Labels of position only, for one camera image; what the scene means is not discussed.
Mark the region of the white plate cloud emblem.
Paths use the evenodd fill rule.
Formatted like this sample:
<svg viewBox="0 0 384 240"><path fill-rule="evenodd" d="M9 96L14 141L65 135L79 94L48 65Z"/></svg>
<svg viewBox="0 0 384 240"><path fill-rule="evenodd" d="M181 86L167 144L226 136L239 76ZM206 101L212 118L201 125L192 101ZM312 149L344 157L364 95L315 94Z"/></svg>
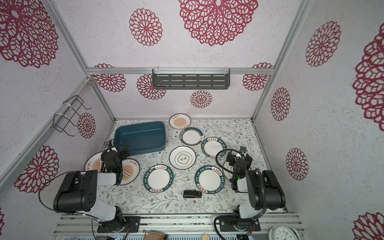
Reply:
<svg viewBox="0 0 384 240"><path fill-rule="evenodd" d="M169 156L170 164L178 170L187 170L191 168L197 160L195 151L186 146L180 146L173 149Z"/></svg>

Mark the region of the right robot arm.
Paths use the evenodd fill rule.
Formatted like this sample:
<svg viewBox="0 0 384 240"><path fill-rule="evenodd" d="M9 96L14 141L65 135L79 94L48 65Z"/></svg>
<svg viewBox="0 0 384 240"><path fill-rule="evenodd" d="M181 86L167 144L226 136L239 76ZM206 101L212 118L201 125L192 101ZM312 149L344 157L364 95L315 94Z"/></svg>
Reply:
<svg viewBox="0 0 384 240"><path fill-rule="evenodd" d="M248 195L248 200L233 211L235 219L258 219L267 210L283 209L286 197L272 170L251 169L252 157L241 147L239 151L227 149L222 166L231 188L236 193Z"/></svg>

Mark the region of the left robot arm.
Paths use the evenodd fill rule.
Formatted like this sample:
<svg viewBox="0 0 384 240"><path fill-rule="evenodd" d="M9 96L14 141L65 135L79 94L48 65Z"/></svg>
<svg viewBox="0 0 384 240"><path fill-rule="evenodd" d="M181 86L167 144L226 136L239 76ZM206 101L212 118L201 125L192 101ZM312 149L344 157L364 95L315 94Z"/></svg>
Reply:
<svg viewBox="0 0 384 240"><path fill-rule="evenodd" d="M54 211L80 213L96 219L107 232L122 232L127 226L122 210L99 200L97 188L121 184L124 176L123 160L129 155L128 146L115 145L102 152L101 172L89 170L67 173L54 199Z"/></svg>

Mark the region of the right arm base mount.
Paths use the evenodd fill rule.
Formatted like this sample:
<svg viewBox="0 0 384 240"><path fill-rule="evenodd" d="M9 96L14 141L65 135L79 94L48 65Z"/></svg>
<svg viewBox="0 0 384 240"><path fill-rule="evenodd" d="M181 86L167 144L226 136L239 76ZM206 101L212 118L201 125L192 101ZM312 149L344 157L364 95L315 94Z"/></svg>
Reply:
<svg viewBox="0 0 384 240"><path fill-rule="evenodd" d="M221 232L259 232L261 225L259 220L245 221L227 216L219 216Z"/></svg>

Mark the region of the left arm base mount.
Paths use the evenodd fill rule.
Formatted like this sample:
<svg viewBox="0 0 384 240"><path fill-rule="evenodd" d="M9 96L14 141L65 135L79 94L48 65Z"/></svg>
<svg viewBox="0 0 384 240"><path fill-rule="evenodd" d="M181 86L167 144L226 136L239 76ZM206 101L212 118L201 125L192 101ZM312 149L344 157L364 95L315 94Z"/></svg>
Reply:
<svg viewBox="0 0 384 240"><path fill-rule="evenodd" d="M99 222L97 233L137 233L141 217L124 216L108 222Z"/></svg>

